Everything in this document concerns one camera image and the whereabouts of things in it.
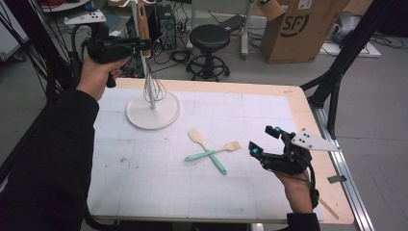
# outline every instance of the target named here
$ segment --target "black jacket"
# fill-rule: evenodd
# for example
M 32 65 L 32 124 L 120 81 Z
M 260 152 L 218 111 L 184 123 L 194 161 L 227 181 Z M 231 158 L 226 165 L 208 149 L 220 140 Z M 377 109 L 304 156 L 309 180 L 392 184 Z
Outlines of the black jacket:
M 47 109 L 0 193 L 0 230 L 81 229 L 98 111 L 79 90 L 66 90 Z M 319 230 L 315 214 L 288 214 L 288 223 L 289 230 Z

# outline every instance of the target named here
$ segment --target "human hand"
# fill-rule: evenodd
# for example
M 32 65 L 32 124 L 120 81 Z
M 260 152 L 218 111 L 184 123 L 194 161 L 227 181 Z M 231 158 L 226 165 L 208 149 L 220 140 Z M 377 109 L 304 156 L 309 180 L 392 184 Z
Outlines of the human hand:
M 99 100 L 105 90 L 109 73 L 111 73 L 114 80 L 117 79 L 120 74 L 119 68 L 125 65 L 126 62 L 127 60 L 123 59 L 108 64 L 97 64 L 90 57 L 86 57 L 77 90 L 89 94 L 96 101 Z
M 310 187 L 304 174 L 290 176 L 282 172 L 274 172 L 285 187 L 285 195 L 296 214 L 313 213 L 310 199 Z

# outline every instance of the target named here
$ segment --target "floor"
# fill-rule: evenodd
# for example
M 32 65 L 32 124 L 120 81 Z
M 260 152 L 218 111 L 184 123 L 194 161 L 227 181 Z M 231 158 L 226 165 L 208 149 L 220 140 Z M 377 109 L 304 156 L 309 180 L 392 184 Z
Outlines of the floor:
M 265 21 L 254 17 L 251 28 Z M 398 38 L 390 38 L 398 45 Z M 354 182 L 375 230 L 408 230 L 408 49 L 374 44 L 379 59 L 358 58 L 345 74 L 339 99 L 336 135 Z M 318 55 L 313 63 L 266 64 L 259 49 L 249 46 L 246 60 L 240 56 L 240 39 L 217 54 L 230 66 L 231 75 L 221 82 L 300 86 L 323 74 L 335 57 Z M 171 66 L 153 64 L 158 70 Z M 44 95 L 30 62 L 0 63 L 0 163 L 44 105 Z M 190 80 L 184 64 L 159 71 L 159 78 Z M 188 230 L 176 224 L 177 230 Z M 266 224 L 265 230 L 281 225 Z M 322 225 L 322 230 L 359 230 L 350 225 Z M 92 230 L 83 225 L 82 230 Z

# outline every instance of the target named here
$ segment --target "metal frame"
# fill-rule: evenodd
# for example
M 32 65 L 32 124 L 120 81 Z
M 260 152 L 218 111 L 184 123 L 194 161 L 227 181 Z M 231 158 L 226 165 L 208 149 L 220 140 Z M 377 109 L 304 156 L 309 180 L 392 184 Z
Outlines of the metal frame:
M 353 64 L 361 50 L 364 49 L 370 38 L 383 19 L 393 9 L 397 0 L 373 0 L 354 32 L 345 42 L 330 68 L 318 78 L 300 86 L 309 90 L 318 86 L 315 93 L 308 98 L 309 103 L 317 108 L 323 108 L 324 101 L 331 94 L 327 130 L 332 139 L 335 139 L 335 122 L 339 101 L 340 84 L 345 72 Z
M 318 123 L 321 134 L 328 141 L 338 145 L 335 136 L 336 112 L 339 101 L 340 84 L 345 72 L 360 54 L 360 51 L 370 41 L 377 27 L 394 8 L 397 0 L 373 0 L 365 15 L 357 25 L 354 32 L 347 39 L 344 48 L 330 68 L 318 78 L 300 86 L 303 90 L 317 87 L 314 94 L 308 97 L 315 120 Z M 323 107 L 324 101 L 330 97 L 329 115 L 327 116 Z M 330 152 L 333 166 L 338 175 L 344 176 L 342 186 L 351 206 L 356 222 L 360 230 L 374 230 L 369 214 L 364 206 L 360 194 L 353 181 L 351 173 L 345 162 L 342 152 Z
M 315 116 L 316 122 L 322 136 L 330 141 L 331 143 L 339 146 L 337 140 L 332 139 L 330 132 L 326 129 L 327 127 L 327 115 L 324 109 L 312 108 L 312 113 Z M 342 182 L 342 187 L 345 195 L 347 196 L 348 203 L 350 204 L 351 210 L 353 211 L 354 217 L 357 224 L 362 231 L 374 230 L 372 226 L 371 219 L 363 203 L 363 200 L 358 193 L 357 187 L 354 183 L 353 177 L 348 169 L 348 165 L 345 162 L 343 152 L 329 152 L 330 158 L 333 162 L 333 166 L 339 176 L 344 176 L 346 179 Z

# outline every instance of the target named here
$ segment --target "cardboard box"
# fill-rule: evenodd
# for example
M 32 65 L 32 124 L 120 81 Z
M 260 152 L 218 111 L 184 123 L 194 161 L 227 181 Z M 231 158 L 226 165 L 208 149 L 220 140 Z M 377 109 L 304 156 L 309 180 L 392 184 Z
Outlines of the cardboard box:
M 269 0 L 261 53 L 268 64 L 313 62 L 349 0 Z

